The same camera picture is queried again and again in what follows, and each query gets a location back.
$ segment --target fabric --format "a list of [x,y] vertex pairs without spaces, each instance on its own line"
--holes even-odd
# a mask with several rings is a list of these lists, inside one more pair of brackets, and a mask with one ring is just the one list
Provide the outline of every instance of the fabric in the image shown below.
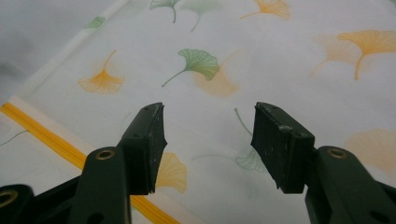
[[0,104],[111,0],[0,0]]
[[[389,0],[118,1],[9,102],[85,155],[115,146],[140,108],[163,102],[168,146],[150,202],[181,223],[307,223],[304,194],[276,189],[249,145],[254,105],[283,108],[316,147],[350,150],[396,186],[395,62]],[[3,142],[23,131],[14,125]],[[0,162],[29,157],[15,153]],[[78,174],[68,166],[54,182]],[[48,187],[46,173],[21,174]]]

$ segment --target leaf stem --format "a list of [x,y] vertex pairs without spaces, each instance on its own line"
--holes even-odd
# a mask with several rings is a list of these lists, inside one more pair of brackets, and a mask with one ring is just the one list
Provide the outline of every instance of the leaf stem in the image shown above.
[[245,125],[244,121],[242,121],[241,116],[239,116],[238,108],[235,108],[234,111],[235,111],[236,116],[237,116],[238,119],[239,119],[239,122],[241,122],[241,124],[242,124],[242,126],[245,128],[245,130],[246,130],[248,133],[250,133],[250,135],[253,136],[253,133],[252,133],[251,131],[248,130],[248,128],[247,128],[247,126]]
[[3,143],[3,144],[1,144],[0,145],[0,147],[1,146],[3,146],[3,145],[5,145],[5,144],[7,144],[7,143],[9,143],[10,141],[12,141],[12,139],[14,139],[14,138],[16,138],[18,135],[20,135],[21,133],[27,133],[27,132],[29,132],[29,131],[22,131],[22,132],[20,132],[20,133],[17,133],[17,134],[15,134],[11,139],[9,139],[8,141],[6,141],[5,143]]
[[361,61],[363,61],[364,56],[366,55],[362,54],[358,62],[356,63],[355,80],[359,80],[359,70],[361,68]]
[[247,15],[245,15],[245,16],[243,16],[243,17],[240,17],[240,19],[244,19],[244,18],[246,18],[246,17],[253,16],[253,15],[256,15],[256,14],[259,14],[259,13],[262,13],[262,12],[261,12],[261,11],[253,12],[253,13],[247,14]]
[[108,58],[107,58],[106,61],[105,61],[105,65],[103,65],[103,70],[106,69],[106,66],[107,66],[108,61],[110,60],[110,58],[113,56],[113,54],[114,54],[116,51],[117,51],[116,49],[113,50],[113,52],[111,52],[111,54],[108,56]]
[[172,7],[173,11],[174,11],[174,23],[176,22],[176,11],[175,11],[175,7]]
[[172,76],[171,78],[169,78],[167,81],[165,81],[165,83],[162,84],[162,87],[164,87],[166,85],[166,83],[168,83],[170,80],[174,79],[175,77],[177,77],[178,75],[180,75],[181,73],[183,73],[185,70],[177,73],[176,75]]
[[201,15],[199,14],[199,15],[198,15],[198,20],[197,20],[197,22],[194,24],[194,26],[192,27],[192,29],[190,30],[190,32],[193,32],[193,31],[195,30],[195,28],[197,27],[197,25],[198,25],[198,23],[200,22],[200,20],[201,20]]

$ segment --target metal rivet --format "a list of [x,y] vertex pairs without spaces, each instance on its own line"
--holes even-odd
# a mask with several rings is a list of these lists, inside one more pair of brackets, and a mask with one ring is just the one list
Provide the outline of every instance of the metal rivet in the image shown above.
[[96,159],[99,161],[107,160],[107,159],[112,158],[115,154],[116,154],[116,152],[114,152],[113,150],[106,149],[106,150],[98,152],[96,154]]
[[338,148],[330,148],[329,150],[327,150],[327,152],[337,158],[337,159],[346,159],[347,158],[347,154],[345,153],[345,151],[338,149]]
[[0,192],[0,208],[7,206],[18,198],[18,192],[15,189],[6,189]]

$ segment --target green ginkgo leaf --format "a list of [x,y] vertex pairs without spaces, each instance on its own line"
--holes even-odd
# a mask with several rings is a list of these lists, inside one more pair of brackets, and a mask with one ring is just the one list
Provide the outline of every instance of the green ginkgo leaf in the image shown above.
[[198,23],[201,20],[203,14],[208,11],[221,9],[221,4],[216,0],[190,0],[185,2],[180,9],[187,9],[195,12],[198,15],[197,22],[192,27],[191,31],[194,31]]
[[246,170],[256,170],[259,172],[265,171],[264,163],[262,163],[262,158],[254,148],[249,151],[247,156],[237,157],[235,161],[240,167]]
[[85,28],[99,28],[105,22],[105,20],[105,17],[96,17],[93,19],[93,21],[88,23]]
[[175,10],[175,4],[179,0],[152,0],[151,5],[149,6],[149,9],[154,9],[157,7],[170,7],[172,8],[174,12],[174,23],[176,22],[176,10]]
[[206,81],[210,81],[220,69],[218,59],[204,50],[183,49],[178,54],[186,59],[186,67],[163,83],[163,87],[174,77],[187,71],[200,73],[205,77]]

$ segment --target white fabric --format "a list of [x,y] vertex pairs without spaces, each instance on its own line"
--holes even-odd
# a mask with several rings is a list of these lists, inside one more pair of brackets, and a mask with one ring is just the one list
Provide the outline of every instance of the white fabric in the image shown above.
[[[188,2],[175,4],[173,23],[170,7],[150,10],[150,1],[135,0],[117,12],[119,1],[102,15],[102,26],[83,29],[10,102],[35,111],[35,119],[86,154],[115,146],[141,107],[163,102],[165,151],[186,165],[187,189],[158,188],[149,198],[174,204],[161,209],[179,213],[185,223],[308,222],[304,195],[284,195],[259,164],[249,170],[237,162],[252,148],[235,109],[252,131],[257,102],[283,108],[316,136],[316,147],[346,147],[376,178],[395,186],[396,161],[381,165],[370,159],[396,157],[396,50],[367,55],[358,66],[363,49],[341,40],[353,32],[396,32],[391,1],[278,1],[286,4],[289,18],[260,13],[244,19],[259,9],[255,1],[208,1],[216,4],[199,11],[200,19],[183,10]],[[109,11],[115,14],[109,17]],[[338,44],[350,49],[341,56],[326,49]],[[197,87],[202,75],[189,71],[162,87],[185,67],[178,55],[183,49],[218,59],[215,77],[228,78],[219,82],[221,96]],[[114,50],[106,71],[124,78],[120,90],[99,94],[82,88],[81,80],[99,74]],[[372,154],[356,149],[366,136],[374,139],[365,144]]]
[[0,104],[110,0],[0,0]]

